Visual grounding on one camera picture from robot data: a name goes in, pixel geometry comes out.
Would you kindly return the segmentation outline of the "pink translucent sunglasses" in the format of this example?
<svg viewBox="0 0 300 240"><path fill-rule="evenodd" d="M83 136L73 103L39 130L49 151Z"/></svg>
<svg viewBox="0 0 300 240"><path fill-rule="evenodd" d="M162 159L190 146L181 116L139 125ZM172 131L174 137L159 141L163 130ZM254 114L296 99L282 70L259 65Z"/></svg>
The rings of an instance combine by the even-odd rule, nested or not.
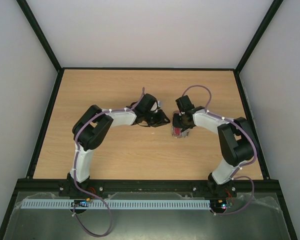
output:
<svg viewBox="0 0 300 240"><path fill-rule="evenodd" d="M182 128L172 127L172 135L176 138L182 138L183 137Z"/></svg>

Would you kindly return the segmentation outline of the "flag pattern glasses case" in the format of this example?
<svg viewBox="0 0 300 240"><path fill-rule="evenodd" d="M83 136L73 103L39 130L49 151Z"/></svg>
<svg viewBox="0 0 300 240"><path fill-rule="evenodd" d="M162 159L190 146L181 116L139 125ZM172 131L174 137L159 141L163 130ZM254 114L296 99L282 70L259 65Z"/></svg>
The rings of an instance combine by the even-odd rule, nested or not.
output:
<svg viewBox="0 0 300 240"><path fill-rule="evenodd" d="M185 114L181 114L178 110L172 114L171 134L174 138L186 138L190 132L190 122Z"/></svg>

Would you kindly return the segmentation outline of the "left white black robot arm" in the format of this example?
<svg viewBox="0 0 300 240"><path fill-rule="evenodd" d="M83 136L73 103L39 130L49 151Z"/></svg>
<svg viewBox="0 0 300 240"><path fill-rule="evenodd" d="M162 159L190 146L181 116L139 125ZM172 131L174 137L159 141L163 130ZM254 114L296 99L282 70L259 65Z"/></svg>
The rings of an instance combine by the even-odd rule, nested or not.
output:
<svg viewBox="0 0 300 240"><path fill-rule="evenodd" d="M74 160L67 175L69 185L84 189L82 184L90 178L94 151L102 144L110 128L141 125L157 128L171 121L161 109L160 101L153 95L142 93L139 100L120 109L103 109L92 105L72 128L75 145Z"/></svg>

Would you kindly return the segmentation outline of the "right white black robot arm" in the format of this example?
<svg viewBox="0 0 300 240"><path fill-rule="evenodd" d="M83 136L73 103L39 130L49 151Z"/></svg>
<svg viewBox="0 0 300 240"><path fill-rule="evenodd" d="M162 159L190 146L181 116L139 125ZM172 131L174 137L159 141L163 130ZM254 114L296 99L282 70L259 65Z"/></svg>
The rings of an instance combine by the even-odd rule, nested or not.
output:
<svg viewBox="0 0 300 240"><path fill-rule="evenodd" d="M230 182L236 173L258 158L258 144L248 121L243 117L226 118L203 106L195 107L187 95L177 98L175 102L178 111L172 116L172 135L184 138L194 127L217 134L222 159L208 175L207 188L213 196L231 191Z"/></svg>

